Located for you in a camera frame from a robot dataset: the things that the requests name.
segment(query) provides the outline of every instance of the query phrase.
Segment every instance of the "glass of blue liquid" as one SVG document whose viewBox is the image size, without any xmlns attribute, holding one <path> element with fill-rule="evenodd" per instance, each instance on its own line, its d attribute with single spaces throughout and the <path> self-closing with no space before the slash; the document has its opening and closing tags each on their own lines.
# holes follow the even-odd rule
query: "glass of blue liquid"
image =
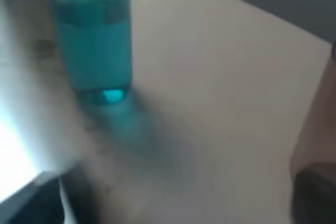
<svg viewBox="0 0 336 224">
<path fill-rule="evenodd" d="M 50 0 L 68 80 L 80 100 L 121 101 L 131 86 L 130 0 Z"/>
</svg>

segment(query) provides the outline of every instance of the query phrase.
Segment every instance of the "table surface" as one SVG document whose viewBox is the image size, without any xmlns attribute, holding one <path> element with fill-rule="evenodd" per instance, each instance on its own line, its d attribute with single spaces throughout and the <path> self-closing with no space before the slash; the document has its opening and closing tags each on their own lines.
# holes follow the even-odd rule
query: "table surface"
<svg viewBox="0 0 336 224">
<path fill-rule="evenodd" d="M 240 0 L 132 0 L 134 90 L 83 108 L 1 9 L 0 200 L 84 160 L 106 223 L 115 205 L 123 223 L 290 223 L 290 157 L 327 42 Z"/>
</svg>

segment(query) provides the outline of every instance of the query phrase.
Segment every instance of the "glass base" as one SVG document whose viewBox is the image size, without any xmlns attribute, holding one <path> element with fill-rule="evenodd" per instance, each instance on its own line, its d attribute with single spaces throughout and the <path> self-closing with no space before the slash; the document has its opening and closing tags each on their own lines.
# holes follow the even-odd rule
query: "glass base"
<svg viewBox="0 0 336 224">
<path fill-rule="evenodd" d="M 118 89 L 75 90 L 81 102 L 89 104 L 113 104 L 122 101 L 129 87 Z"/>
</svg>

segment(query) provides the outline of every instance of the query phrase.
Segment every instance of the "table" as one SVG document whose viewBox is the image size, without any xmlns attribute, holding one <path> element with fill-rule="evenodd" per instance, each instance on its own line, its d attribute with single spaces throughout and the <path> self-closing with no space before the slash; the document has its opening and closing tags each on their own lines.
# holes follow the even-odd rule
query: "table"
<svg viewBox="0 0 336 224">
<path fill-rule="evenodd" d="M 106 223 L 113 207 L 119 223 L 290 223 L 290 156 L 330 45 L 240 0 L 132 8 L 134 91 L 85 109 L 2 11 L 1 151 L 31 164 L 16 181 L 84 160 Z"/>
</svg>

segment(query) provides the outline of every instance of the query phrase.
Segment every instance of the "cylindrical glass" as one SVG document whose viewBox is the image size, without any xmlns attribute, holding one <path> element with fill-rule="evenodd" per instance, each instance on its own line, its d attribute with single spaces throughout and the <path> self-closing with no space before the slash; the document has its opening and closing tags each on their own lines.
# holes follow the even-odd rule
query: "cylindrical glass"
<svg viewBox="0 0 336 224">
<path fill-rule="evenodd" d="M 50 0 L 68 80 L 89 102 L 122 100 L 132 80 L 130 0 Z"/>
</svg>

